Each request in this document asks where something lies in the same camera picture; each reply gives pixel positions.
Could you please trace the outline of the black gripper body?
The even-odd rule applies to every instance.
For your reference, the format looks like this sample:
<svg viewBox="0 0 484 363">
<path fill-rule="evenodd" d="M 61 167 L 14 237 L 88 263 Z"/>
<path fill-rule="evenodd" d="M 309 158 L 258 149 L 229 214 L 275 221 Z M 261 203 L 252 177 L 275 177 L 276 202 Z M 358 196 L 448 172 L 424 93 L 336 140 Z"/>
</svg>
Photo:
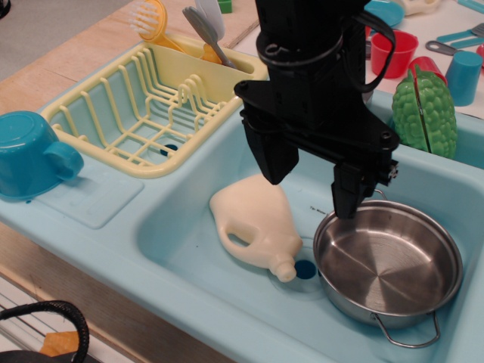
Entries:
<svg viewBox="0 0 484 363">
<path fill-rule="evenodd" d="M 388 185 L 397 173 L 392 158 L 398 135 L 364 104 L 360 92 L 341 82 L 309 88 L 274 80 L 241 81 L 234 87 L 242 113 L 283 129 L 288 143 L 336 165 L 346 162 Z"/>
</svg>

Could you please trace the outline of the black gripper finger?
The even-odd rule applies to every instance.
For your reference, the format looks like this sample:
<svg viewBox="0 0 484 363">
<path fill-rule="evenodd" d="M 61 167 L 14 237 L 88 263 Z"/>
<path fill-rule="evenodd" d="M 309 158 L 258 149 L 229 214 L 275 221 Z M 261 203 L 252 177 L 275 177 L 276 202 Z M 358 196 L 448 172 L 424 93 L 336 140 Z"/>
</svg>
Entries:
<svg viewBox="0 0 484 363">
<path fill-rule="evenodd" d="M 373 194 L 376 179 L 368 170 L 346 162 L 334 167 L 331 185 L 334 212 L 340 219 L 352 219 L 366 197 Z"/>
<path fill-rule="evenodd" d="M 299 162 L 298 148 L 284 137 L 283 129 L 255 115 L 242 113 L 247 143 L 263 176 L 278 185 Z"/>
</svg>

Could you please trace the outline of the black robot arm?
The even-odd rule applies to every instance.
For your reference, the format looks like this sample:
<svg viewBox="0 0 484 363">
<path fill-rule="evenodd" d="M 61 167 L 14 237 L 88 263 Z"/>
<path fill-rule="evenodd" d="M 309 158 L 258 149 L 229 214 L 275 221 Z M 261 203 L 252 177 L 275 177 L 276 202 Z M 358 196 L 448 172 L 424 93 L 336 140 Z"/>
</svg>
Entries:
<svg viewBox="0 0 484 363">
<path fill-rule="evenodd" d="M 334 210 L 351 219 L 396 173 L 398 135 L 364 103 L 366 29 L 396 45 L 392 28 L 363 1 L 259 1 L 256 48 L 265 81 L 235 86 L 248 145 L 269 182 L 293 170 L 304 150 L 334 165 Z"/>
</svg>

